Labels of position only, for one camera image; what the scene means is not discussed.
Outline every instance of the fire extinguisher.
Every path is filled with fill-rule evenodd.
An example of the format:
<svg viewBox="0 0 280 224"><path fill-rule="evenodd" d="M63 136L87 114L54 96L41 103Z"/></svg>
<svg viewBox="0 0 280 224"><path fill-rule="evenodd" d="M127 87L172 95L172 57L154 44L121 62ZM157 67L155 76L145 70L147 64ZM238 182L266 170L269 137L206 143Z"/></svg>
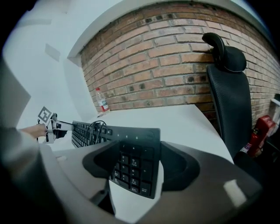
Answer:
<svg viewBox="0 0 280 224"><path fill-rule="evenodd" d="M250 141L240 150L241 152L247 153L249 151L249 149L252 147L252 145L257 143L257 140L259 138L258 132L259 132L259 129L257 129L257 128L253 130Z"/></svg>

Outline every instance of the black office chair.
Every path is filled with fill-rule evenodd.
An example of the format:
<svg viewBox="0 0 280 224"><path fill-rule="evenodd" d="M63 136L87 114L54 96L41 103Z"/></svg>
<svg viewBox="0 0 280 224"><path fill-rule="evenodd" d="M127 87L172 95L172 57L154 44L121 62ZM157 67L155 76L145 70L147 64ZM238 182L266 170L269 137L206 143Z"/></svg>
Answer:
<svg viewBox="0 0 280 224"><path fill-rule="evenodd" d="M243 73L246 58L241 50L225 46L215 33L204 34L202 40L214 47L215 64L207 67L207 75L221 138L235 165L264 184L266 174L262 168L246 153L239 152L250 141L252 132L250 89Z"/></svg>

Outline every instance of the black keyboard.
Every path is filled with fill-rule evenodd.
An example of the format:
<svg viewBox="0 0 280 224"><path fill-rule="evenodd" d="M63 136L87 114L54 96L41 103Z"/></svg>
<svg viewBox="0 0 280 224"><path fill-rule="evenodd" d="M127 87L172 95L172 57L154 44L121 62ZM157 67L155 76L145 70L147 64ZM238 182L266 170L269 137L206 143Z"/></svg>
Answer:
<svg viewBox="0 0 280 224"><path fill-rule="evenodd" d="M72 144L75 147L90 145L89 123L73 122ZM96 125L91 138L95 144L101 125ZM144 197L154 198L160 159L160 130L154 128L130 128L103 126L98 143L120 141L119 161L110 176L115 184Z"/></svg>

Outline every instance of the person's arm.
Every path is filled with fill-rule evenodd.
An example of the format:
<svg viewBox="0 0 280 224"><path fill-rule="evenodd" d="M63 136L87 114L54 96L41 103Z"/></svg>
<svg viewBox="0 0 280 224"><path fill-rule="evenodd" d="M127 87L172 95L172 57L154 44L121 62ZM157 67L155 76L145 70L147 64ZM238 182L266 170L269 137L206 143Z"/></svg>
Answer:
<svg viewBox="0 0 280 224"><path fill-rule="evenodd" d="M38 138L41 136L46 136L47 129L44 124L37 124L31 127L20 129L20 131L28 133L34 138Z"/></svg>

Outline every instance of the brick wall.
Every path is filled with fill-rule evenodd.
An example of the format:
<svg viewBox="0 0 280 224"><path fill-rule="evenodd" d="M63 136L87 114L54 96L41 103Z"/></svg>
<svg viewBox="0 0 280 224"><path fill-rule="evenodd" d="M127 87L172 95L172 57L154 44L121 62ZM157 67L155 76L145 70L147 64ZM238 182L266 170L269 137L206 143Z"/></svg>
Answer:
<svg viewBox="0 0 280 224"><path fill-rule="evenodd" d="M84 78L97 110L95 88L100 87L111 110L196 104L215 125L205 73L213 58L201 39L206 32L244 52L253 123L272 111L280 65L271 46L238 16L194 3L139 9L109 24L84 47Z"/></svg>

